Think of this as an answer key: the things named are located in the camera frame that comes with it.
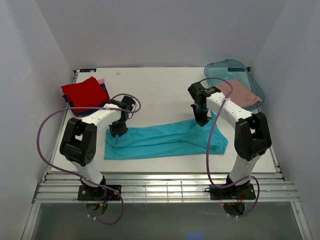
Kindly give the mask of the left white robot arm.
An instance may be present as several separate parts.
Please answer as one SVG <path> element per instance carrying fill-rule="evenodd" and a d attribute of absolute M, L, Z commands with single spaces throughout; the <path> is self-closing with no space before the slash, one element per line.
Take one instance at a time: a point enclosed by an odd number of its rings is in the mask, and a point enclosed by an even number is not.
<path fill-rule="evenodd" d="M 113 138 L 127 133 L 126 121 L 134 111 L 136 101 L 129 95 L 122 100 L 109 100 L 102 108 L 88 116 L 70 118 L 67 121 L 60 144 L 60 154 L 71 162 L 81 175 L 80 181 L 85 192 L 94 199 L 106 194 L 105 178 L 94 161 L 97 148 L 97 134 L 109 129 Z"/>

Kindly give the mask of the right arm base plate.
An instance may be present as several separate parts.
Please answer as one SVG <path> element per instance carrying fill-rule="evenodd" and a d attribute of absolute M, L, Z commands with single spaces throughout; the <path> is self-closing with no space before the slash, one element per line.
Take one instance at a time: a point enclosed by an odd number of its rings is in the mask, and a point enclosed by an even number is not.
<path fill-rule="evenodd" d="M 255 200 L 256 193 L 254 186 L 249 183 L 247 185 L 234 185 L 228 188 L 217 188 L 213 185 L 206 187 L 204 190 L 210 194 L 211 200 Z"/>

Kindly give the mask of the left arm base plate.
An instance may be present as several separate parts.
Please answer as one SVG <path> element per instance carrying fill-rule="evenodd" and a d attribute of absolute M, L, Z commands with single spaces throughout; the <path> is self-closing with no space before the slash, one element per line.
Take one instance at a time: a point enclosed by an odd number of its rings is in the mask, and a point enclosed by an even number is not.
<path fill-rule="evenodd" d="M 77 200 L 78 201 L 105 201 L 109 199 L 110 201 L 119 201 L 120 194 L 122 191 L 121 185 L 107 185 L 108 188 L 112 188 L 118 192 L 116 194 L 114 191 L 109 189 L 104 189 L 101 187 L 91 187 L 86 185 L 81 185 L 78 189 Z"/>

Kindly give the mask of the teal t shirt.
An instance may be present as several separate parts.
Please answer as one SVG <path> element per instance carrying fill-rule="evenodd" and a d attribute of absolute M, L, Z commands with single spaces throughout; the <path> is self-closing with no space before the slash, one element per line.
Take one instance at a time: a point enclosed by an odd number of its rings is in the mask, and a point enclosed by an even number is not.
<path fill-rule="evenodd" d="M 205 154 L 216 114 L 201 127 L 194 119 L 147 127 L 130 127 L 122 136 L 105 132 L 105 160 L 136 160 Z"/>

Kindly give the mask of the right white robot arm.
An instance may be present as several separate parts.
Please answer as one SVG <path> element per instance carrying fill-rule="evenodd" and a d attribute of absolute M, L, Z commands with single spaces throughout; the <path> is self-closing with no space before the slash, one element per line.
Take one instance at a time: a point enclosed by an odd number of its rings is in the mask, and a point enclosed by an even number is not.
<path fill-rule="evenodd" d="M 193 99 L 191 105 L 196 123 L 204 127 L 209 123 L 210 111 L 216 118 L 222 117 L 234 129 L 234 149 L 237 153 L 231 172 L 227 175 L 224 185 L 211 185 L 214 189 L 235 192 L 250 184 L 252 171 L 257 161 L 272 145 L 267 117 L 262 113 L 252 113 L 236 103 L 230 96 L 233 86 L 224 94 L 219 88 L 205 88 L 201 81 L 193 83 L 187 90 Z"/>

